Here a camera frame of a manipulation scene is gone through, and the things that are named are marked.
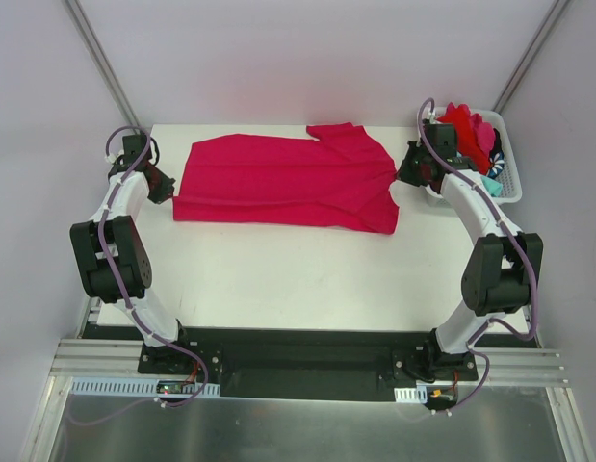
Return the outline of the magenta pink t shirt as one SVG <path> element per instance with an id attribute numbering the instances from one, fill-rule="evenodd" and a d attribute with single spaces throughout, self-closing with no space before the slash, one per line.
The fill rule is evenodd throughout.
<path id="1" fill-rule="evenodd" d="M 341 227 L 392 235 L 393 159 L 361 125 L 311 125 L 307 138 L 231 134 L 193 143 L 177 221 Z"/>

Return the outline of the white plastic laundry basket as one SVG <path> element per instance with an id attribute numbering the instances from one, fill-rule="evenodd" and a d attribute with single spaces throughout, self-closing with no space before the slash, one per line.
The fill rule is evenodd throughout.
<path id="1" fill-rule="evenodd" d="M 423 118 L 436 119 L 445 113 L 446 107 L 435 107 L 433 111 L 425 110 Z M 505 122 L 502 116 L 493 111 L 471 109 L 472 113 L 478 113 L 483 120 L 490 123 L 494 129 L 497 129 L 501 138 L 501 150 L 505 153 L 505 169 L 495 180 L 503 185 L 503 193 L 500 197 L 494 197 L 493 200 L 498 205 L 516 203 L 522 198 L 522 187 L 518 168 L 515 162 L 511 142 L 506 130 Z M 448 203 L 443 197 L 435 193 L 430 187 L 422 188 L 426 204 L 430 207 L 448 207 Z"/>

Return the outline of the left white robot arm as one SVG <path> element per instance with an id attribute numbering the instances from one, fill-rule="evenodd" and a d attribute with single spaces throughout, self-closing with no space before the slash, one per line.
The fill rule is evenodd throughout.
<path id="1" fill-rule="evenodd" d="M 70 227 L 80 279 L 86 294 L 119 309 L 143 335 L 147 355 L 159 356 L 170 373 L 192 365 L 184 329 L 152 290 L 152 265 L 136 220 L 144 202 L 159 205 L 173 197 L 173 178 L 164 174 L 158 143 L 141 127 L 122 137 L 122 151 L 106 154 L 108 191 L 97 211 Z"/>

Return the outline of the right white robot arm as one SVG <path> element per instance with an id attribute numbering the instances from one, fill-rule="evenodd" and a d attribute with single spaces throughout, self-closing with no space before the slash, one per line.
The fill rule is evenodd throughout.
<path id="1" fill-rule="evenodd" d="M 524 307 L 537 309 L 543 242 L 538 234 L 523 232 L 494 202 L 472 159 L 459 155 L 451 124 L 421 120 L 418 130 L 420 138 L 409 143 L 397 178 L 441 195 L 473 243 L 461 277 L 461 302 L 428 334 L 422 348 L 402 362 L 408 376 L 432 383 L 460 370 L 493 324 L 523 341 L 534 338 L 534 325 L 521 333 L 505 323 L 505 316 Z"/>

